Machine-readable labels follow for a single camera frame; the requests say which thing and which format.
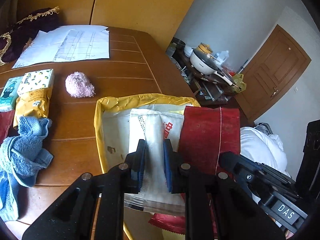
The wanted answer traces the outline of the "white tissue pack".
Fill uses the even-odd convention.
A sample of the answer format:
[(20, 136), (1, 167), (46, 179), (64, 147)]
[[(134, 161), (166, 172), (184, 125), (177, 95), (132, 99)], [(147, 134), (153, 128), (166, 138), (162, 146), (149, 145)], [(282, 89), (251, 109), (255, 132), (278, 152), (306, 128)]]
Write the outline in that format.
[(138, 194), (125, 194), (125, 206), (150, 213), (181, 216), (184, 200), (172, 194), (167, 187), (164, 173), (165, 139), (177, 150), (184, 115), (180, 112), (160, 112), (134, 108), (129, 118), (129, 153), (135, 152), (138, 141), (146, 142), (145, 168), (142, 188)]

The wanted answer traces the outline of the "dark red tissue pack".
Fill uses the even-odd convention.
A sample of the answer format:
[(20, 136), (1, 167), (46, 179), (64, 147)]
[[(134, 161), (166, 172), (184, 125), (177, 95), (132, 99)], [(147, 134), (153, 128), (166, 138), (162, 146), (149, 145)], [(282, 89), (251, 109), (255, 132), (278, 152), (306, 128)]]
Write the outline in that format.
[(221, 153), (240, 154), (240, 112), (237, 108), (186, 107), (178, 153), (200, 172), (222, 171)]

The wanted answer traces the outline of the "pink fluffy soft ball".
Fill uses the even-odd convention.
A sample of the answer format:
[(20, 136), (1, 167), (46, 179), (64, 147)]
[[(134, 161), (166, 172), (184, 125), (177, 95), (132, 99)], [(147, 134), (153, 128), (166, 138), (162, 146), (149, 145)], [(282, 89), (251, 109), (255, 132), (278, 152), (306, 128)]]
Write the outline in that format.
[(74, 72), (66, 77), (65, 87), (73, 98), (86, 98), (95, 95), (94, 86), (82, 72)]

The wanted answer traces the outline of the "large blue towel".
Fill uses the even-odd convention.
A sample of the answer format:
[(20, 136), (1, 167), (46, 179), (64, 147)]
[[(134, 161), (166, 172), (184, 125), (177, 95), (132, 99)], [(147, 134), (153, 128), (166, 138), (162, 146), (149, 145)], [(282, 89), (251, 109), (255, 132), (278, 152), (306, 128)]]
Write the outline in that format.
[(33, 187), (38, 172), (49, 166), (53, 155), (42, 147), (52, 120), (32, 116), (20, 117), (18, 136), (7, 137), (1, 144), (1, 219), (19, 218), (20, 187)]

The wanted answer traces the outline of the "yellow orange tissue pack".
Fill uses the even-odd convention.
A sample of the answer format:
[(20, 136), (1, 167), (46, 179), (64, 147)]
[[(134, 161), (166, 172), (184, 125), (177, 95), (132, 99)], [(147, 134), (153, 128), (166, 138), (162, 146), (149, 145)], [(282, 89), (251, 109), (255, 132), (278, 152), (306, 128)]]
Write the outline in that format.
[(16, 100), (13, 128), (18, 127), (21, 116), (33, 116), (47, 118), (49, 115), (50, 98), (52, 88), (41, 88), (26, 92)]

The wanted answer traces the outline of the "lemon print tissue pack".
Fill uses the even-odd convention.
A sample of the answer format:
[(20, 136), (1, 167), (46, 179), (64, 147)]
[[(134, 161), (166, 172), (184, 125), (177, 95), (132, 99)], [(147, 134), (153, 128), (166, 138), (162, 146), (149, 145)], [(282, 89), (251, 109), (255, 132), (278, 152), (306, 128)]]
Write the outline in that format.
[(25, 73), (17, 89), (18, 96), (33, 90), (49, 88), (54, 82), (54, 70), (43, 69)]

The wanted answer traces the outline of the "teal bear tissue pack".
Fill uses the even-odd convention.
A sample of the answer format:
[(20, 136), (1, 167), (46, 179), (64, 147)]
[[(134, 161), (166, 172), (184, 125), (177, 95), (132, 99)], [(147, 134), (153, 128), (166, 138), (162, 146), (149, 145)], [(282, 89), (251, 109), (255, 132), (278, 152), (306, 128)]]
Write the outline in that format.
[(0, 97), (0, 112), (9, 112), (15, 109), (18, 98), (17, 90), (22, 77), (12, 77), (7, 80)]

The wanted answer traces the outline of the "black device on gripper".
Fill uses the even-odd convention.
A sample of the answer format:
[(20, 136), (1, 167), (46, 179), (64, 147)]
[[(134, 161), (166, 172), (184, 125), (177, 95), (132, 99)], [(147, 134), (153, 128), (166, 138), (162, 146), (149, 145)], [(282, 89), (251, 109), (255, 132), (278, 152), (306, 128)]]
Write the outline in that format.
[(309, 122), (296, 189), (301, 197), (319, 198), (319, 120)]

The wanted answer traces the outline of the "cluttered dark side table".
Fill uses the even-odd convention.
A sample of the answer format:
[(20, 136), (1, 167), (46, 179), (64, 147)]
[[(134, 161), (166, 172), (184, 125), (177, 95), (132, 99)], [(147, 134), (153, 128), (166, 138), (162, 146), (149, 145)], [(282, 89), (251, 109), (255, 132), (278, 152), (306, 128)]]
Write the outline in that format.
[(193, 48), (186, 45), (182, 40), (174, 37), (166, 50), (166, 54), (176, 65), (181, 76), (189, 85), (201, 106), (226, 105), (229, 100), (237, 94), (232, 91), (232, 86), (217, 75), (203, 75), (191, 65), (189, 57), (193, 49), (198, 49), (206, 54), (210, 54), (215, 64), (221, 70), (228, 73), (231, 77), (235, 75), (234, 72), (231, 72), (223, 65), (224, 63), (218, 63), (217, 57), (220, 52), (213, 53), (210, 45), (205, 43), (200, 43)]

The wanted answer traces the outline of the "yellow plastic bag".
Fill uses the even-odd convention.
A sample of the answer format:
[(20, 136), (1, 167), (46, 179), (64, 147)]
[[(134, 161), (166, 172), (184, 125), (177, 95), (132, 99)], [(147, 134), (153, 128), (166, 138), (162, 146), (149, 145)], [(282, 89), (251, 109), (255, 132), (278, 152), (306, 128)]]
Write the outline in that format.
[(239, 94), (246, 90), (247, 84), (244, 82), (244, 74), (235, 74), (233, 76), (234, 85), (232, 85), (232, 91)]

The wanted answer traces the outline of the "white electric cooking pot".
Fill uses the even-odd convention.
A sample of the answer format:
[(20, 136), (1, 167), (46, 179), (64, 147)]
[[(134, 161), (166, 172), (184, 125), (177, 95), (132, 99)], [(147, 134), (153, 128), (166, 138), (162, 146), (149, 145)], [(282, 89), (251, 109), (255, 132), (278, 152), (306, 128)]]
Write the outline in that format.
[(189, 57), (191, 65), (203, 75), (217, 75), (230, 86), (235, 85), (232, 77), (221, 70), (216, 64), (210, 54), (206, 54), (198, 49), (193, 49), (191, 56)]

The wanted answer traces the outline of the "clear plastic bottle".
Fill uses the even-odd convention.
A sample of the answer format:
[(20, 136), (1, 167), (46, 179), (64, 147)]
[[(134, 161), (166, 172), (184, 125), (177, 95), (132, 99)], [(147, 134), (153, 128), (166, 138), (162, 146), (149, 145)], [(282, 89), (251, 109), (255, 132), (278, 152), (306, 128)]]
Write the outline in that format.
[(217, 61), (219, 64), (223, 64), (229, 58), (229, 51), (221, 51), (217, 57)]

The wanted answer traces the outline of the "brown wooden door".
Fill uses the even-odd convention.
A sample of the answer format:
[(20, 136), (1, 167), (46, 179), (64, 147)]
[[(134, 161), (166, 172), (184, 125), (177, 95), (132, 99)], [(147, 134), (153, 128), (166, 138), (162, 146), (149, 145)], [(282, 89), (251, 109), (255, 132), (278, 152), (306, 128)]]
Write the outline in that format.
[(241, 72), (246, 89), (235, 98), (248, 120), (254, 121), (296, 83), (311, 58), (295, 39), (276, 25)]

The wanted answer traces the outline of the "white paper sheets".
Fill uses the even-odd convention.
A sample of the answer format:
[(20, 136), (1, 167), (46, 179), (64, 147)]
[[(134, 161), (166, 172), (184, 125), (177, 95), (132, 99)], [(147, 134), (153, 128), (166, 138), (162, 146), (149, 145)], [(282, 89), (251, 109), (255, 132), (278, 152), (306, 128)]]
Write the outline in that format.
[(38, 63), (108, 59), (110, 31), (102, 25), (63, 25), (55, 30), (39, 31), (20, 55), (13, 68)]

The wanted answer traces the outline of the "dark purple gold-fringed cloth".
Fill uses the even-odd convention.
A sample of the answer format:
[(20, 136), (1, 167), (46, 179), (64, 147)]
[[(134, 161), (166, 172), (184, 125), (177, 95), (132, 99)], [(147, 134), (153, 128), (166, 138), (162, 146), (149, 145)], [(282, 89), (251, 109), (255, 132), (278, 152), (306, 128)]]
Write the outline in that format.
[(58, 6), (33, 11), (3, 33), (1, 35), (1, 66), (18, 59), (39, 31), (47, 33), (58, 28), (61, 25), (59, 12)]

